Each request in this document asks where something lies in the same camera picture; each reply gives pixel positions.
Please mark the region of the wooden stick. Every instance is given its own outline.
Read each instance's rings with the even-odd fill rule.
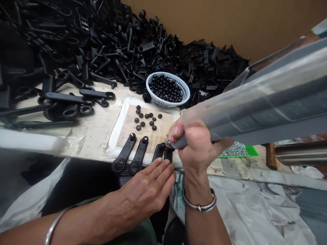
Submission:
[[[266,165],[271,170],[278,169],[276,162],[275,145],[273,143],[269,143],[266,145]]]

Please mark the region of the right hand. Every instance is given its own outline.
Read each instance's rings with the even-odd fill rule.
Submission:
[[[234,141],[226,138],[220,141],[211,142],[210,132],[203,121],[199,120],[189,125],[183,125],[179,118],[167,133],[171,142],[181,137],[184,132],[187,144],[184,149],[178,150],[185,173],[200,176],[207,173],[210,164],[222,154]]]

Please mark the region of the white plastic basket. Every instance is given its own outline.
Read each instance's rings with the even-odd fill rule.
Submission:
[[[173,80],[173,79],[176,80],[176,84],[182,89],[183,99],[182,99],[181,102],[172,103],[172,102],[165,101],[163,99],[160,99],[158,96],[156,96],[151,91],[151,89],[149,87],[149,81],[152,80],[153,75],[160,76],[161,74],[164,74],[170,80]],[[179,77],[177,77],[177,76],[175,76],[173,74],[170,74],[170,73],[167,73],[167,72],[162,72],[162,71],[152,73],[150,76],[147,77],[147,79],[146,79],[146,89],[148,90],[149,94],[151,95],[152,99],[154,100],[154,102],[156,104],[158,104],[158,105],[160,105],[162,107],[167,107],[167,108],[176,107],[176,106],[185,104],[189,100],[190,94],[191,94],[190,89],[188,88],[187,84],[182,79],[180,79]]]

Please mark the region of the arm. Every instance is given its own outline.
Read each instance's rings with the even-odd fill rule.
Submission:
[[[178,120],[167,136],[175,142],[184,132],[188,146],[179,150],[178,154],[184,168],[185,198],[193,205],[206,206],[213,201],[207,168],[233,141],[226,139],[212,143],[210,132],[202,121],[183,126]],[[217,207],[201,213],[186,205],[185,226],[191,245],[231,244]]]
[[[87,205],[68,210],[51,240],[55,244],[104,244],[162,209],[176,181],[174,164],[156,159],[120,190]],[[51,214],[0,234],[0,244],[44,244]]]

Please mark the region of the green tray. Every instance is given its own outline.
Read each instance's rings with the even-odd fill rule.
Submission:
[[[257,153],[257,151],[255,150],[255,148],[253,146],[247,146],[244,145],[246,150],[248,151],[248,156],[219,156],[219,158],[229,158],[229,157],[258,157],[259,154]]]

